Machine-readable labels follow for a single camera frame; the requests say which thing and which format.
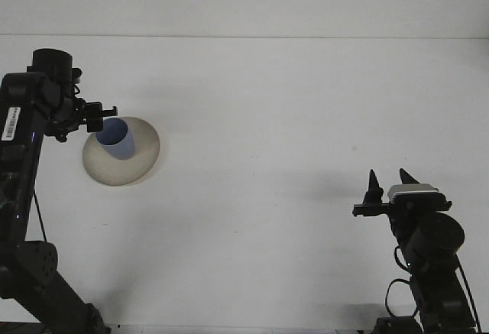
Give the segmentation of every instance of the white table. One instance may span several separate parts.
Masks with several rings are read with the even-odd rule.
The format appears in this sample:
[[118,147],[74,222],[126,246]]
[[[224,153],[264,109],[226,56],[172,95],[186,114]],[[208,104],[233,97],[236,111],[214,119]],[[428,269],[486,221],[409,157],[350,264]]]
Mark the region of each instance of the white table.
[[[84,99],[164,141],[149,177],[109,187],[83,169],[84,128],[44,140],[47,237],[107,323],[372,327],[405,274],[387,218],[351,210],[371,168],[387,193],[400,167],[453,200],[487,322],[489,41],[4,36],[2,75],[39,47],[73,55]],[[392,291],[410,313],[409,289]]]

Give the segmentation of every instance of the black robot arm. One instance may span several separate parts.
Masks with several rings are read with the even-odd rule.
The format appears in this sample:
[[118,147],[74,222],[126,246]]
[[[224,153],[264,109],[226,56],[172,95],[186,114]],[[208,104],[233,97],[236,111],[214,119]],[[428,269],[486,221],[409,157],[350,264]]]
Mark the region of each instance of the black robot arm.
[[410,288],[419,310],[423,331],[413,316],[379,318],[375,333],[474,334],[475,322],[455,274],[456,252],[464,242],[462,227],[447,211],[452,202],[435,187],[419,183],[400,169],[402,184],[390,188],[389,203],[371,170],[368,191],[354,216],[386,214],[392,233],[411,274]]
[[81,70],[59,50],[39,49],[26,73],[4,76],[0,87],[0,296],[14,298],[55,334],[105,334],[98,310],[85,304],[57,272],[57,250],[25,241],[44,135],[65,142],[86,124],[99,131],[100,102],[76,97]]

